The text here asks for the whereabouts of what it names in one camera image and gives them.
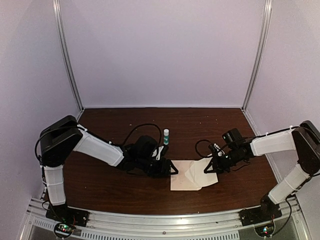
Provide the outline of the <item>beige envelope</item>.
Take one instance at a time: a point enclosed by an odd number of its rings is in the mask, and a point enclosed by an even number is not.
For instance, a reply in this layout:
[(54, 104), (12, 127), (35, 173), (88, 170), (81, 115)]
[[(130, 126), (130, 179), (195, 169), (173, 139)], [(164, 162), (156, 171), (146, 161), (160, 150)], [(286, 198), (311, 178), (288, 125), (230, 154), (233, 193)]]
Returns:
[(204, 173), (211, 158), (200, 160), (173, 160), (178, 174), (170, 177), (171, 191), (199, 191), (219, 182), (216, 173)]

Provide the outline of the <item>green white glue stick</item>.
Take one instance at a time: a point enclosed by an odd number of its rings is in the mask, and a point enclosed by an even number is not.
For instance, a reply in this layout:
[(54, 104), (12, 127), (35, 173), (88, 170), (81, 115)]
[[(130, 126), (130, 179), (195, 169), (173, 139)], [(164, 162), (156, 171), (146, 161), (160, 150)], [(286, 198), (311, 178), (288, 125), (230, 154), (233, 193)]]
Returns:
[(169, 134), (170, 134), (170, 131), (169, 129), (164, 129), (163, 130), (163, 144), (164, 145), (168, 145), (169, 144)]

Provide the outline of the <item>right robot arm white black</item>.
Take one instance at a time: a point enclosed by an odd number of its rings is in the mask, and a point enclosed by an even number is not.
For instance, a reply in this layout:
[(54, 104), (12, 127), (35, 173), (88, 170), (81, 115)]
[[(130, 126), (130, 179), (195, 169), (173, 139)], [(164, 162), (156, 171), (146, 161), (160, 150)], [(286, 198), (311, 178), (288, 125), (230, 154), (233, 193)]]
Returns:
[(320, 173), (320, 131), (310, 121), (263, 135), (244, 137), (237, 128), (222, 136), (229, 151), (211, 144), (210, 162), (204, 168), (205, 174), (229, 172), (241, 161), (261, 156), (283, 156), (296, 154), (297, 162), (290, 172), (260, 200), (256, 210), (259, 220), (268, 220), (280, 204), (296, 193), (305, 183)]

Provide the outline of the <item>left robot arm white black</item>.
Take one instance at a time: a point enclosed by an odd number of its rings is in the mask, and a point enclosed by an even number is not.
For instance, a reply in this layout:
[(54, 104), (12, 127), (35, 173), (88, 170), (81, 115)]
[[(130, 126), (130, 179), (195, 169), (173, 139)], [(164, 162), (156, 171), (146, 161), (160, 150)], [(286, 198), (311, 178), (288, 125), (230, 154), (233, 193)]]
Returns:
[(67, 115), (42, 130), (34, 145), (34, 154), (41, 167), (52, 213), (61, 222), (72, 218), (66, 207), (64, 166), (73, 155), (100, 161), (124, 172), (140, 170), (148, 177), (162, 178), (176, 175), (179, 170), (166, 158), (168, 146), (159, 139), (141, 135), (128, 143), (130, 135), (121, 143), (93, 133), (81, 125), (75, 117)]

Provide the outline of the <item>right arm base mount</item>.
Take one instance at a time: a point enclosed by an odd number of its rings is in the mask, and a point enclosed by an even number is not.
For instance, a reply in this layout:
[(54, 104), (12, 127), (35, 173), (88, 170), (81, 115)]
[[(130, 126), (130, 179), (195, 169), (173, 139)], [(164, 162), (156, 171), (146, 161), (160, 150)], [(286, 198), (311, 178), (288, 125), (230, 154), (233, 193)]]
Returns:
[(276, 218), (282, 216), (282, 212), (276, 209), (272, 213), (264, 213), (260, 207), (244, 208), (239, 213), (243, 227), (251, 226), (255, 233), (261, 238), (269, 238), (275, 232)]

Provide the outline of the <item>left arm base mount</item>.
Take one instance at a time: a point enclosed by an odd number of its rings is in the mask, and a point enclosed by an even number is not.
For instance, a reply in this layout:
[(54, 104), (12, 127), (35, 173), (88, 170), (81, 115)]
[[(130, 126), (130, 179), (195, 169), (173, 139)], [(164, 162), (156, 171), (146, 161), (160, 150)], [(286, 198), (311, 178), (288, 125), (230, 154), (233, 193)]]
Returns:
[(53, 233), (59, 239), (69, 238), (77, 230), (77, 227), (86, 227), (89, 220), (89, 212), (75, 208), (48, 207), (45, 217), (56, 221)]

